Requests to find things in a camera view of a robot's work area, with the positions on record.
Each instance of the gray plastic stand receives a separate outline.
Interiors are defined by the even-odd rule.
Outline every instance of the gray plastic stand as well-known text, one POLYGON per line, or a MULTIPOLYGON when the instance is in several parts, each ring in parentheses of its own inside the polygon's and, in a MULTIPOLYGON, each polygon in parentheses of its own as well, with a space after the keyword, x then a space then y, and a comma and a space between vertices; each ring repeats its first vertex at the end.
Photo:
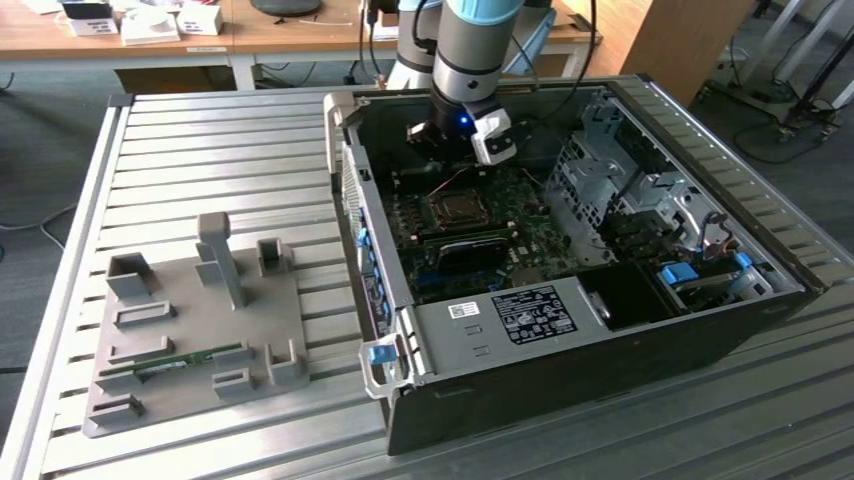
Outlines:
POLYGON ((308 384, 293 255, 231 252, 228 215, 199 216, 199 258, 112 258, 83 433, 97 437, 308 384))

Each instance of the label sticker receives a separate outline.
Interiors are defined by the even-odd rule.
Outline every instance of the label sticker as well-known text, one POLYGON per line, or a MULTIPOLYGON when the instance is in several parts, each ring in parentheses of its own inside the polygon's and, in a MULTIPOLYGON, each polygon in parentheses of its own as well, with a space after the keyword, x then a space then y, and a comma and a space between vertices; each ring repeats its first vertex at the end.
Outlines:
POLYGON ((203 52, 224 52, 225 47, 187 47, 187 52, 189 53, 203 53, 203 52))
POLYGON ((480 309, 478 308, 476 302, 468 302, 460 303, 459 305, 451 305, 448 307, 448 312, 451 312, 451 318, 462 318, 479 315, 480 309))
POLYGON ((578 330, 555 288, 540 287, 492 297, 492 303, 516 345, 578 330))

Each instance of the barcode sticker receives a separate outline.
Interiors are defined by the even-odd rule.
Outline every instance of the barcode sticker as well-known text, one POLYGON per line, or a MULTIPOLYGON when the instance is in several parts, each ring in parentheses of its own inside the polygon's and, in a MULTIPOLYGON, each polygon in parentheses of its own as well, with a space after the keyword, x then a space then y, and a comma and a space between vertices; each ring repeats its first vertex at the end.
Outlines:
POLYGON ((470 317, 480 314, 480 309, 475 302, 460 303, 459 305, 451 305, 448 307, 451 312, 451 318, 470 317))
POLYGON ((187 53, 224 52, 225 47, 187 47, 187 53))

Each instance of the slotted aluminum table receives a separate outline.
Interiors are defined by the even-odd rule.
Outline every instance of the slotted aluminum table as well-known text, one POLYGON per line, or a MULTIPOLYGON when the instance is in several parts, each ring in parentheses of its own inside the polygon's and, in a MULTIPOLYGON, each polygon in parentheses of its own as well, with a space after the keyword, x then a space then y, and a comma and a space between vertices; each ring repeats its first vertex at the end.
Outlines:
POLYGON ((325 173, 329 91, 140 96, 107 111, 0 463, 0 478, 767 478, 854 471, 850 256, 652 86, 648 113, 833 285, 712 367, 476 439, 384 455, 325 173), (196 214, 232 248, 295 248, 312 382, 97 439, 80 432, 108 257, 195 255, 196 214))

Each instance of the green circuit board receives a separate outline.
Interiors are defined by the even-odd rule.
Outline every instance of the green circuit board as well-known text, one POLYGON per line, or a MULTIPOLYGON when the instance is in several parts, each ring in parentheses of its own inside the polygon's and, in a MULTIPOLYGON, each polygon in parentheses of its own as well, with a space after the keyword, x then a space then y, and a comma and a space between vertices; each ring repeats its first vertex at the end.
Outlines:
POLYGON ((542 200, 543 183, 527 170, 499 166, 468 172, 468 178, 455 178, 439 191, 386 195, 383 207, 416 304, 539 283, 578 270, 571 240, 542 200), (475 243, 491 243, 496 253, 468 255, 466 248, 475 243), (452 248, 459 249, 456 262, 463 264, 455 267, 462 271, 447 273, 443 253, 452 248))

